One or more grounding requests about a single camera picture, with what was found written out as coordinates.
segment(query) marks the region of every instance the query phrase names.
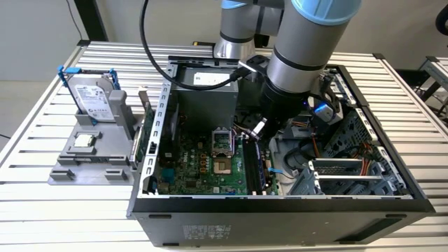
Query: wires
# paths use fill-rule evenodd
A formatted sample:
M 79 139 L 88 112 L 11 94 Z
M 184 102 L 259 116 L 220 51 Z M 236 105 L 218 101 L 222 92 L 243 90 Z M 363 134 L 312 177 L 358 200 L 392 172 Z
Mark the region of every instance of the wires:
M 248 129 L 247 128 L 244 128 L 244 127 L 242 127 L 242 126 L 239 126 L 236 123 L 234 123 L 234 125 L 240 129 L 240 130 L 243 130 L 243 131 L 248 131 Z
M 239 74 L 236 73 L 236 71 L 231 74 L 231 77 L 228 80 L 223 81 L 222 83 L 212 85 L 212 86 L 194 86 L 194 85 L 188 85 L 184 84 L 182 82 L 179 82 L 178 80 L 175 80 L 166 72 L 164 70 L 160 68 L 156 60 L 154 59 L 152 53 L 150 51 L 148 48 L 148 43 L 147 43 L 147 37 L 146 37 L 146 12 L 147 12 L 147 7 L 148 7 L 148 0 L 144 0 L 143 3 L 143 8 L 142 8 L 142 13 L 140 13 L 140 23 L 139 23 L 139 27 L 140 27 L 140 40 L 142 40 L 142 44 L 143 44 L 143 49 L 146 50 L 148 59 L 151 61 L 152 66 L 155 67 L 155 69 L 158 70 L 158 72 L 160 73 L 160 75 L 175 85 L 178 85 L 182 88 L 186 88 L 188 90 L 195 90 L 195 91 L 206 91 L 206 90 L 212 90 L 212 89 L 218 89 L 220 87 L 224 87 L 228 83 L 236 81 L 239 79 L 239 77 L 243 77 L 244 74 L 248 75 L 251 73 L 250 70 L 244 71 L 244 74 Z
M 319 153 L 319 149 L 318 149 L 315 134 L 312 135 L 312 141 L 314 141 L 315 155 L 319 158 L 320 157 L 320 153 Z
M 294 180 L 295 178 L 294 177 L 290 177 L 287 174 L 284 174 L 284 172 L 280 170 L 280 169 L 275 169 L 275 168 L 268 168 L 268 171 L 270 172 L 274 172 L 274 173 L 276 173 L 276 174 L 280 174 L 280 175 L 283 175 L 284 177 L 287 177 L 288 179 L 291 179 L 291 180 Z
M 308 124 L 304 122 L 291 122 L 292 125 L 299 126 L 299 127 L 308 127 Z
M 10 136 L 7 136 L 7 135 L 3 135 L 3 134 L 0 134 L 0 137 L 3 137 L 3 138 L 7 138 L 7 139 L 11 139 L 11 137 L 10 137 Z
M 71 17 L 72 17 L 72 21 L 74 21 L 74 24 L 75 24 L 75 27 L 76 27 L 76 30 L 78 30 L 78 33 L 79 33 L 80 40 L 83 40 L 83 35 L 82 35 L 82 32 L 80 32 L 80 30 L 79 30 L 79 27 L 78 27 L 76 21 L 75 21 L 75 17 L 74 17 L 74 13 L 72 13 L 71 4 L 70 4 L 68 0 L 66 0 L 66 2 L 67 2 L 67 5 L 68 5 L 68 11 L 70 11 L 70 15 L 71 15 Z
M 366 176 L 370 170 L 372 164 L 372 160 L 367 162 L 367 159 L 363 157 L 363 166 L 362 166 L 362 172 L 360 172 L 360 176 Z

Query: metal frame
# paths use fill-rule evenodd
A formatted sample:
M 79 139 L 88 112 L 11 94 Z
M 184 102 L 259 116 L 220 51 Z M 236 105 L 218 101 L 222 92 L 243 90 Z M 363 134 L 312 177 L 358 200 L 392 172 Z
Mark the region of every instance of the metal frame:
M 75 0 L 87 35 L 91 41 L 108 41 L 96 0 Z

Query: power cable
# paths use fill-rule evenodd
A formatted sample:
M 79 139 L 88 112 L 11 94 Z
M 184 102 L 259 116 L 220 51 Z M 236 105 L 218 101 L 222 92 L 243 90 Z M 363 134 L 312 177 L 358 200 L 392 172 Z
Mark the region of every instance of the power cable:
M 143 8 L 142 8 L 142 13 L 140 13 L 140 39 L 142 39 L 142 44 L 143 44 L 143 49 L 147 53 L 148 59 L 152 63 L 152 66 L 155 67 L 156 71 L 160 73 L 160 75 L 175 85 L 178 85 L 179 87 L 188 89 L 188 90 L 195 90 L 195 91 L 206 91 L 206 90 L 212 90 L 212 89 L 218 89 L 220 87 L 224 87 L 227 84 L 230 84 L 231 82 L 236 81 L 240 77 L 246 77 L 251 72 L 248 69 L 244 70 L 236 70 L 234 71 L 234 73 L 230 76 L 230 79 L 223 81 L 222 83 L 212 85 L 212 86 L 194 86 L 190 84 L 184 84 L 182 82 L 179 82 L 178 80 L 175 80 L 167 73 L 166 71 L 160 68 L 156 60 L 154 59 L 152 53 L 150 51 L 148 48 L 148 43 L 147 43 L 147 37 L 146 37 L 146 12 L 147 12 L 147 7 L 148 7 L 148 0 L 144 0 L 143 3 Z
M 72 13 L 71 4 L 70 4 L 68 0 L 66 0 L 66 2 L 67 2 L 67 5 L 68 5 L 68 11 L 70 11 L 70 15 L 71 15 L 71 17 L 72 17 L 72 21 L 74 21 L 74 24 L 75 24 L 75 27 L 76 27 L 76 30 L 78 30 L 78 33 L 79 33 L 80 40 L 83 40 L 83 35 L 82 35 L 82 32 L 80 32 L 80 30 L 79 30 L 79 27 L 78 27 L 76 21 L 75 21 L 75 17 L 74 17 L 74 13 Z

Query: blue led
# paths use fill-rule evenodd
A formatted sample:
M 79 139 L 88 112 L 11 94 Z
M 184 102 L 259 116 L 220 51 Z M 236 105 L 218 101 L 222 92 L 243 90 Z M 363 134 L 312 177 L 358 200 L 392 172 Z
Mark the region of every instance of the blue led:
M 323 103 L 322 105 L 319 105 L 319 107 L 315 109 L 315 113 L 318 113 L 320 110 L 323 110 L 326 106 L 327 106 L 326 103 Z

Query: robotic arm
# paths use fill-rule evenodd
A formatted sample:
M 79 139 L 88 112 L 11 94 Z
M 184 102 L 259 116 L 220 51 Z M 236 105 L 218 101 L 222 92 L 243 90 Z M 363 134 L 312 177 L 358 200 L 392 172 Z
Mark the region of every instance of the robotic arm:
M 251 39 L 255 30 L 247 28 L 247 21 L 238 25 L 240 18 L 248 19 L 247 16 L 239 16 L 239 13 L 251 15 L 247 10 L 254 8 L 254 5 L 248 5 L 248 2 L 254 1 L 223 1 L 222 39 L 215 47 L 216 57 L 244 58 L 255 52 Z M 275 136 L 286 121 L 304 109 L 302 105 L 307 104 L 314 90 L 319 89 L 323 82 L 320 78 L 323 69 L 348 22 L 359 11 L 360 2 L 360 0 L 260 1 L 266 6 L 271 6 L 267 9 L 279 8 L 280 3 L 284 3 L 283 20 L 262 88 L 264 138 Z M 231 16 L 230 12 L 235 14 L 234 30 L 227 20 Z M 226 54 L 220 54 L 223 48 L 227 49 Z
M 278 41 L 270 62 L 263 56 L 242 60 L 243 67 L 234 71 L 228 80 L 199 87 L 174 79 L 152 56 L 146 39 L 148 0 L 144 0 L 139 22 L 144 51 L 162 76 L 172 84 L 194 91 L 220 88 L 247 77 L 250 70 L 259 72 L 263 76 L 262 120 L 250 135 L 258 140 L 270 140 L 286 122 L 303 109 L 311 108 L 308 97 L 323 101 L 312 112 L 320 118 L 328 118 L 326 123 L 331 124 L 340 114 L 339 101 L 330 89 L 332 77 L 324 76 L 323 70 L 348 22 L 359 11 L 360 2 L 362 0 L 223 0 L 222 38 L 215 46 L 215 57 L 243 59 L 252 55 L 255 33 L 278 33 Z

